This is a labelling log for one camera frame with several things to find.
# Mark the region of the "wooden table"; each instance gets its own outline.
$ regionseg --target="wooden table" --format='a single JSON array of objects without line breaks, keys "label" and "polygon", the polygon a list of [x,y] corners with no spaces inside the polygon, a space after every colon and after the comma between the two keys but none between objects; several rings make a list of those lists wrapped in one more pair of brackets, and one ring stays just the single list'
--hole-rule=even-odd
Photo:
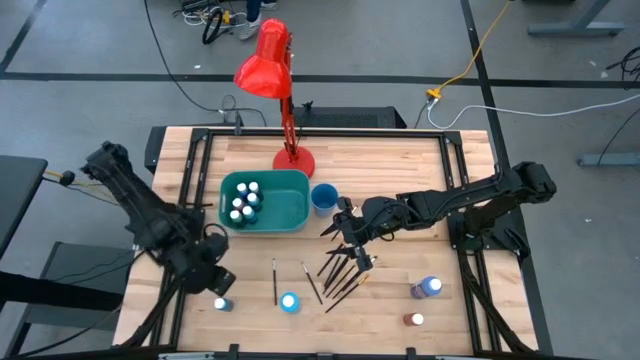
[{"label": "wooden table", "polygon": [[[165,201],[176,202],[189,147],[191,128],[168,128],[153,190]],[[494,159],[487,133],[462,131],[463,150],[470,181],[493,174]],[[216,221],[218,189],[233,171],[267,170],[283,139],[277,136],[216,136],[207,175],[204,203],[207,220]],[[444,190],[442,159],[437,141],[420,138],[302,137],[301,146],[316,159],[312,186],[328,182],[341,195],[362,204],[373,196],[427,189]],[[452,154],[452,168],[456,168]],[[198,149],[196,164],[202,149]],[[193,176],[190,198],[197,179]],[[427,230],[400,231],[395,241],[367,244],[378,255],[369,280],[331,313],[318,303],[302,270],[304,261],[321,288],[324,277],[315,278],[326,261],[325,252],[337,241],[320,238],[330,218],[310,217],[304,230],[294,234],[233,235],[221,265],[235,273],[237,281],[227,293],[235,302],[232,312],[213,307],[216,295],[205,291],[188,295],[184,308],[179,350],[227,351],[231,343],[241,351],[296,353],[404,354],[415,347],[418,354],[472,354],[456,253],[450,248],[444,221]],[[507,251],[485,251],[487,271],[496,307],[527,345],[536,348],[529,307],[515,256]],[[297,315],[274,306],[271,259],[278,261],[278,291],[295,291],[302,299]],[[411,284],[435,275],[443,282],[434,298],[412,300]],[[142,257],[131,270],[114,344],[126,340],[142,322],[158,297],[162,269]],[[488,332],[479,304],[484,348]],[[171,307],[165,319],[171,319]],[[425,323],[406,327],[401,316],[420,312]],[[168,339],[166,320],[161,343]]]}]

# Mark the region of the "person's foot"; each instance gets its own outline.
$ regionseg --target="person's foot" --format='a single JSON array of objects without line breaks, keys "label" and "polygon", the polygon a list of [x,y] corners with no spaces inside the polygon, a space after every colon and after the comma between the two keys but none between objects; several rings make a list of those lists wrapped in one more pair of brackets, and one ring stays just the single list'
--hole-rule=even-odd
[{"label": "person's foot", "polygon": [[264,10],[267,11],[272,11],[272,10],[278,10],[278,3],[277,2],[272,2],[272,3],[261,3],[260,7]]},{"label": "person's foot", "polygon": [[242,24],[238,31],[238,39],[245,41],[251,39],[260,30],[262,24],[262,15],[258,16],[256,21]]}]

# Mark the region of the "paint bottle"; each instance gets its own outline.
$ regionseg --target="paint bottle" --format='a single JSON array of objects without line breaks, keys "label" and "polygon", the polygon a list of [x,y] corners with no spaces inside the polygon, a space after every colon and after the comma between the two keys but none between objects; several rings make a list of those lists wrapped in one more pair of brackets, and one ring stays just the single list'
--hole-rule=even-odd
[{"label": "paint bottle", "polygon": [[256,212],[253,211],[251,206],[245,206],[244,208],[242,208],[242,215],[244,216],[245,221],[249,224],[255,224],[255,222],[258,221]]},{"label": "paint bottle", "polygon": [[247,195],[247,204],[251,205],[255,211],[260,211],[260,209],[262,209],[262,203],[260,202],[258,195],[255,193],[249,193],[249,195]]},{"label": "paint bottle", "polygon": [[233,201],[231,202],[231,206],[233,206],[233,208],[235,210],[238,211],[242,211],[242,208],[244,208],[246,206],[246,204],[244,203],[244,201],[242,201],[242,199],[240,198],[235,198],[233,199]]},{"label": "paint bottle", "polygon": [[217,298],[216,301],[214,301],[213,306],[215,306],[218,311],[229,312],[233,310],[233,301],[225,298]]},{"label": "paint bottle", "polygon": [[258,186],[257,182],[252,181],[249,183],[249,191],[258,195],[258,199],[260,199],[260,201],[264,200],[264,196],[262,195],[262,191],[260,191],[260,186]]},{"label": "paint bottle", "polygon": [[289,314],[300,311],[300,298],[292,292],[286,292],[280,297],[280,308]]},{"label": "paint bottle", "polygon": [[407,326],[420,326],[424,323],[424,316],[418,313],[406,314],[402,317],[402,322]]},{"label": "paint bottle", "polygon": [[244,225],[244,219],[242,218],[242,214],[238,210],[232,210],[229,213],[229,217],[231,218],[231,222],[236,225],[236,227],[242,227]]},{"label": "paint bottle", "polygon": [[442,282],[435,276],[427,276],[421,282],[411,287],[411,296],[414,299],[424,299],[436,296],[442,291]]},{"label": "paint bottle", "polygon": [[247,197],[247,195],[249,195],[249,188],[247,187],[247,184],[245,183],[240,183],[236,186],[236,189],[238,189],[238,197],[241,197],[243,199],[245,199]]}]

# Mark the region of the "plastic tray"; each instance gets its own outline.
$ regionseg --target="plastic tray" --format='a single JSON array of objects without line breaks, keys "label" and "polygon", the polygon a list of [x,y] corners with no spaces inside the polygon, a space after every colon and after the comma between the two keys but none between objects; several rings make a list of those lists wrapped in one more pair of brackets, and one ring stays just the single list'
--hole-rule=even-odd
[{"label": "plastic tray", "polygon": [[[238,196],[236,186],[256,181],[264,195],[258,221],[237,227],[231,222],[231,202]],[[309,178],[298,170],[238,171],[227,175],[220,186],[220,222],[236,232],[273,233],[302,229],[309,218]]]}]

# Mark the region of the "gray floor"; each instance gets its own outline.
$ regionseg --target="gray floor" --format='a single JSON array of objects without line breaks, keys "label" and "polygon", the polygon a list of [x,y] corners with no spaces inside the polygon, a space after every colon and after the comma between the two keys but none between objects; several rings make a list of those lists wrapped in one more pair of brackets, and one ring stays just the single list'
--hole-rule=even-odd
[{"label": "gray floor", "polygon": [[[294,33],[294,72],[330,75],[453,76],[471,54],[457,1],[281,0],[269,16],[285,20]],[[223,36],[213,46],[200,43],[201,28],[173,18],[173,0],[150,0],[151,15],[174,73],[232,74],[255,42]],[[0,52],[7,49],[35,1],[0,2]],[[483,34],[503,2],[471,0]],[[514,2],[486,44],[491,78],[617,80],[604,67],[638,46],[635,25],[616,38],[530,38],[526,25],[566,19],[584,6]],[[234,3],[236,9],[242,3]],[[639,23],[640,5],[609,4],[599,20]],[[164,68],[146,23],[142,1],[48,0],[8,71],[40,73],[148,73]],[[469,75],[476,77],[475,69]],[[218,106],[234,94],[239,106],[265,111],[279,124],[272,101],[246,95],[231,83],[186,83],[203,104]],[[319,106],[394,105],[410,126],[428,85],[296,84],[297,104]],[[638,91],[597,89],[494,88],[499,107],[561,111],[614,101]],[[434,113],[444,124],[468,104],[482,104],[475,86],[451,86]],[[548,204],[523,208],[534,254],[543,305],[554,350],[559,355],[604,359],[637,357],[640,344],[638,270],[640,244],[634,220],[640,200],[638,169],[581,169],[575,160],[598,152],[638,101],[565,118],[537,119],[501,114],[513,164],[545,164],[559,192]],[[246,115],[250,125],[260,119]],[[37,156],[50,168],[77,169],[103,140],[124,144],[138,174],[149,128],[163,124],[219,122],[187,102],[167,82],[0,81],[0,153]],[[632,121],[611,151],[638,151],[640,122]],[[427,128],[422,120],[420,127]],[[470,111],[458,129],[488,129],[483,111]],[[2,270],[39,275],[55,241],[129,247],[125,214],[74,192],[43,184],[21,224]],[[9,304],[0,329],[12,333],[22,306]],[[23,350],[59,340],[74,329],[34,328]],[[0,340],[3,351],[5,339]],[[105,348],[109,333],[92,332],[58,351]]]}]

